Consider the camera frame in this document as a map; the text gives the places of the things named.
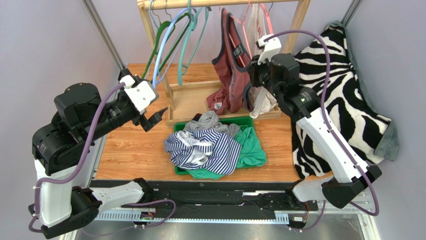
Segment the maroon printed tank top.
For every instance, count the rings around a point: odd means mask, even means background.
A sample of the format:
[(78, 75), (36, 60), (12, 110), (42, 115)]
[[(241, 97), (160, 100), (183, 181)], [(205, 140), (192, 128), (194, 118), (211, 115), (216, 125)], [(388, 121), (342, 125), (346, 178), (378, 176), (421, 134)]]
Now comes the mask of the maroon printed tank top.
[(249, 109), (248, 91), (250, 76), (248, 64), (251, 59), (237, 31), (233, 15), (221, 9), (221, 49), (211, 63), (221, 87), (206, 98), (207, 106), (217, 115), (236, 113)]

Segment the white tank top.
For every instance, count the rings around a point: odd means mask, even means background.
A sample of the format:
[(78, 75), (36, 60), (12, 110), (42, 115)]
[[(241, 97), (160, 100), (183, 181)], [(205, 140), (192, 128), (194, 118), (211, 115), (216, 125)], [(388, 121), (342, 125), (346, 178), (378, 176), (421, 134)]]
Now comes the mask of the white tank top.
[[(258, 49), (256, 42), (269, 33), (260, 3), (251, 5), (251, 13), (245, 29), (252, 57), (261, 54), (262, 51)], [(253, 119), (270, 112), (277, 105), (277, 101), (264, 87), (252, 87), (248, 92), (248, 97), (251, 104), (249, 116)]]

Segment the green velvet hanger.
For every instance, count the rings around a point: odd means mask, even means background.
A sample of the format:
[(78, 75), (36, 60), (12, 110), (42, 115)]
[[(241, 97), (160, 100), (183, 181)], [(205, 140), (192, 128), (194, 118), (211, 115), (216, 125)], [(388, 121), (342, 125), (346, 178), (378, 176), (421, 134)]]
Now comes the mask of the green velvet hanger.
[[(169, 41), (171, 35), (175, 31), (176, 23), (180, 22), (181, 20), (186, 20), (186, 24), (180, 30), (178, 36), (174, 40), (173, 45), (170, 48), (164, 60), (161, 60), (161, 55), (164, 51), (166, 43)], [(143, 77), (148, 76), (153, 59), (154, 57), (156, 57), (155, 65), (153, 68), (152, 81), (151, 81), (151, 83), (154, 86), (161, 83), (161, 81), (164, 79), (165, 74), (161, 73), (161, 71), (163, 70), (165, 65), (167, 65), (168, 67), (171, 65), (173, 59), (176, 56), (176, 50), (179, 49), (179, 47), (181, 46), (183, 37), (189, 31), (189, 28), (192, 22), (193, 22), (193, 15), (187, 10), (183, 9), (177, 14), (177, 16), (175, 16), (170, 21), (164, 21), (164, 22), (161, 22), (159, 25), (157, 24), (155, 25), (157, 28), (157, 33), (155, 36), (154, 47), (149, 57), (147, 67), (145, 68), (145, 71), (142, 74)]]

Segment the navy maroon tank top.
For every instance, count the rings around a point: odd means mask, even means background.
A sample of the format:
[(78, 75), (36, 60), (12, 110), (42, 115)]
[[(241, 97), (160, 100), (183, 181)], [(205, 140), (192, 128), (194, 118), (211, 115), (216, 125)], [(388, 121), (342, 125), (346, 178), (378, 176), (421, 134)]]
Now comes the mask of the navy maroon tank top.
[(201, 113), (197, 113), (197, 114), (194, 116), (193, 120), (198, 121), (198, 120), (200, 119), (200, 117), (201, 117), (201, 116), (202, 116), (202, 114), (201, 114)]

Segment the pink plastic hanger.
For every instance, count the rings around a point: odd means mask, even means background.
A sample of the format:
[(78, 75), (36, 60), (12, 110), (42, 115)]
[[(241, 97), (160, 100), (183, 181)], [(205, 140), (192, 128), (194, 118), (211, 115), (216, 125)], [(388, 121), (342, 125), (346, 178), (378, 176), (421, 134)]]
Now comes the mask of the pink plastic hanger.
[(260, 7), (262, 8), (263, 13), (264, 13), (264, 18), (266, 20), (268, 33), (273, 34), (274, 30), (273, 30), (273, 26), (272, 26), (272, 22), (271, 22), (271, 18), (270, 18), (270, 10), (265, 6), (264, 3), (261, 3)]

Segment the grey tank top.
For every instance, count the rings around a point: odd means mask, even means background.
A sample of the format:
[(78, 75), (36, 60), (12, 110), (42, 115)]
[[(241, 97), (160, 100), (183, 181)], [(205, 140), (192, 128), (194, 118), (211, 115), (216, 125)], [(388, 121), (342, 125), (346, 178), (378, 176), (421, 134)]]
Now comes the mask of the grey tank top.
[(190, 120), (186, 123), (184, 131), (202, 131), (202, 130), (215, 130), (218, 133), (225, 133), (234, 138), (241, 130), (237, 124), (223, 124), (220, 122), (219, 116), (215, 111), (207, 111), (202, 113), (198, 121)]

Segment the blue striped tank top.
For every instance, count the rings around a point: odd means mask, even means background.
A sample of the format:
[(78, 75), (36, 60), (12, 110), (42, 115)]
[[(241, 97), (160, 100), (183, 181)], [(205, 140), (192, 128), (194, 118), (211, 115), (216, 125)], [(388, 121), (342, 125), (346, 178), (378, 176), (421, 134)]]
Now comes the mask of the blue striped tank top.
[(234, 172), (242, 148), (229, 134), (214, 129), (179, 130), (168, 135), (163, 145), (176, 167), (206, 169), (219, 175)]

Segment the green tank top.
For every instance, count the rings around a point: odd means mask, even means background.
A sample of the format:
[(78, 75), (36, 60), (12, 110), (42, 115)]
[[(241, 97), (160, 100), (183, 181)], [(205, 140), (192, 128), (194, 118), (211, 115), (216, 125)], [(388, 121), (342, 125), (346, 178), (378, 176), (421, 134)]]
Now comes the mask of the green tank top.
[[(253, 126), (239, 130), (234, 139), (241, 145), (235, 170), (262, 167), (267, 163), (267, 155), (261, 147), (260, 140)], [(226, 176), (225, 174), (218, 174), (205, 168), (186, 171), (196, 180), (218, 180)]]

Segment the thin pink wire hanger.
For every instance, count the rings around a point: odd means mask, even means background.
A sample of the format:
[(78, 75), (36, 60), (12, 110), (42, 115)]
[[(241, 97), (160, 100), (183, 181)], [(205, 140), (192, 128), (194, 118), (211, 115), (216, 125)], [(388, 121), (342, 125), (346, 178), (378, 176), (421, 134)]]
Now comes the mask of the thin pink wire hanger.
[[(219, 6), (219, 14), (220, 14), (220, 19), (221, 19), (221, 24), (220, 24), (221, 40), (222, 40), (221, 51), (220, 51), (221, 53), (226, 50), (226, 38), (225, 38), (226, 31), (224, 30), (224, 27), (223, 27), (223, 20), (226, 20), (226, 17), (223, 17), (223, 10), (225, 10), (226, 13), (228, 13), (228, 11), (224, 8), (225, 3), (228, 3), (228, 2), (223, 1), (221, 3), (221, 5)], [(245, 47), (241, 48), (241, 50), (244, 51), (247, 54), (248, 61), (250, 61), (251, 58), (252, 58), (249, 40), (248, 40), (248, 36), (247, 36), (247, 33), (246, 33), (246, 17), (247, 17), (247, 14), (248, 14), (250, 7), (251, 7), (251, 1), (249, 0), (248, 4), (247, 4), (247, 9), (245, 10), (245, 13), (244, 13), (242, 20), (238, 20), (233, 15), (230, 15), (230, 18), (232, 18), (235, 23), (238, 23), (242, 26), (243, 36), (244, 36), (244, 39), (245, 39)], [(243, 53), (242, 51), (241, 51), (241, 54), (238, 55), (237, 57), (240, 59), (240, 62), (243, 64), (244, 61), (242, 59), (242, 53)]]

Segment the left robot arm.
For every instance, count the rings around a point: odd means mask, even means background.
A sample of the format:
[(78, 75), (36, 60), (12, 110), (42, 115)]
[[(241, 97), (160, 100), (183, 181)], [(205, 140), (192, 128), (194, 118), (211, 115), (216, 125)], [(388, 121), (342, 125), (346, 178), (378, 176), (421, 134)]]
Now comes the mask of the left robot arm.
[(32, 137), (37, 173), (34, 203), (29, 212), (41, 227), (31, 232), (52, 239), (91, 223), (98, 214), (123, 206), (155, 204), (154, 191), (143, 178), (115, 187), (90, 188), (94, 169), (82, 173), (95, 141), (128, 122), (151, 130), (162, 120), (164, 109), (146, 117), (146, 108), (159, 95), (147, 80), (123, 69), (118, 84), (105, 97), (92, 83), (73, 84), (54, 98), (51, 122)]

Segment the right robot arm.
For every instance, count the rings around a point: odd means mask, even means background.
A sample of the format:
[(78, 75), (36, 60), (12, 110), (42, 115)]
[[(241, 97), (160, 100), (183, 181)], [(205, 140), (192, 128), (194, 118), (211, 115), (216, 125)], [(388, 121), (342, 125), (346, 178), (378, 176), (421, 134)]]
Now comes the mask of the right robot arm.
[(253, 87), (264, 87), (277, 101), (280, 110), (289, 116), (318, 147), (333, 173), (319, 180), (297, 181), (291, 188), (299, 202), (328, 201), (343, 209), (361, 206), (353, 200), (365, 189), (371, 188), (382, 171), (369, 166), (335, 130), (328, 113), (321, 108), (318, 94), (300, 84), (300, 65), (288, 53), (278, 53), (263, 59), (253, 56), (248, 74)]

